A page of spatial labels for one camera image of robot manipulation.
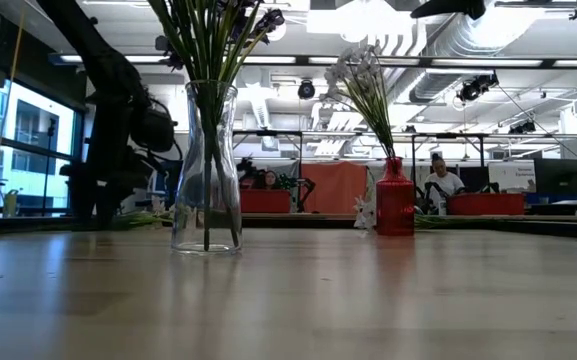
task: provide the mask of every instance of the black robotic arm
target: black robotic arm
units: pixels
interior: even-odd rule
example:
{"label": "black robotic arm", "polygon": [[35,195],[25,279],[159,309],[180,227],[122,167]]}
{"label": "black robotic arm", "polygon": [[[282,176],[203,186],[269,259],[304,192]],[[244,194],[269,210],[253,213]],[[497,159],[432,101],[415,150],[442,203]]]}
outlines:
{"label": "black robotic arm", "polygon": [[148,152],[165,152],[174,143],[170,114],[154,108],[137,69],[113,49],[95,29],[76,0],[37,0],[46,15],[81,56],[95,87],[87,101],[96,105],[85,163],[61,169],[69,176],[71,207],[80,220],[91,217],[97,205],[100,225],[107,225],[133,188],[148,184],[152,156],[137,154],[131,138]]}

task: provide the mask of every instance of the table surface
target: table surface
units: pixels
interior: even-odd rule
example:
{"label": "table surface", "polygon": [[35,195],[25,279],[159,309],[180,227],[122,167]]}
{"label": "table surface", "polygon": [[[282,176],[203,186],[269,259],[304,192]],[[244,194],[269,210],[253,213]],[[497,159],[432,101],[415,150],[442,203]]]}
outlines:
{"label": "table surface", "polygon": [[577,240],[246,230],[0,236],[0,359],[577,359]]}

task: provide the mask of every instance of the clear glass vase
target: clear glass vase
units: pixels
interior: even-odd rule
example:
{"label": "clear glass vase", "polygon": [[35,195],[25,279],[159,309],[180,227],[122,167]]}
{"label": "clear glass vase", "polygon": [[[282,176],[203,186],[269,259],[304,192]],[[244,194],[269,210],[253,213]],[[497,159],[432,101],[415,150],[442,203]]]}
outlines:
{"label": "clear glass vase", "polygon": [[186,93],[189,148],[177,188],[172,248],[185,254],[235,253],[243,240],[232,151],[237,89],[193,81]]}

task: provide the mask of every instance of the person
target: person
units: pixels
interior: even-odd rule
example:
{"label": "person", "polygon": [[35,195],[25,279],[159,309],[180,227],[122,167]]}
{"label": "person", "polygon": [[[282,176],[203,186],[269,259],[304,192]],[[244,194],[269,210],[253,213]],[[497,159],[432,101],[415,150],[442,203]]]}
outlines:
{"label": "person", "polygon": [[[446,162],[439,156],[439,154],[432,154],[432,169],[433,174],[428,175],[425,183],[434,182],[446,193],[446,195],[453,195],[457,190],[464,187],[464,183],[459,176],[449,172],[446,169]],[[430,189],[430,199],[433,205],[439,206],[441,203],[441,194],[435,188]]]}
{"label": "person", "polygon": [[279,189],[279,183],[277,182],[277,174],[272,171],[268,170],[264,172],[263,176],[260,177],[258,181],[258,185],[255,186],[257,189],[264,189],[264,190],[277,190]]}

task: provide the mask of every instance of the computer monitor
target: computer monitor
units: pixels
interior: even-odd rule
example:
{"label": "computer monitor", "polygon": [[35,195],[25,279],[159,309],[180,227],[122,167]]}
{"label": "computer monitor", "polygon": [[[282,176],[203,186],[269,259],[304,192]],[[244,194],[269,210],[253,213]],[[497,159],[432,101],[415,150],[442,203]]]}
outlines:
{"label": "computer monitor", "polygon": [[460,167],[459,177],[468,192],[478,192],[488,185],[487,167]]}
{"label": "computer monitor", "polygon": [[577,194],[577,160],[535,159],[534,161],[538,193]]}

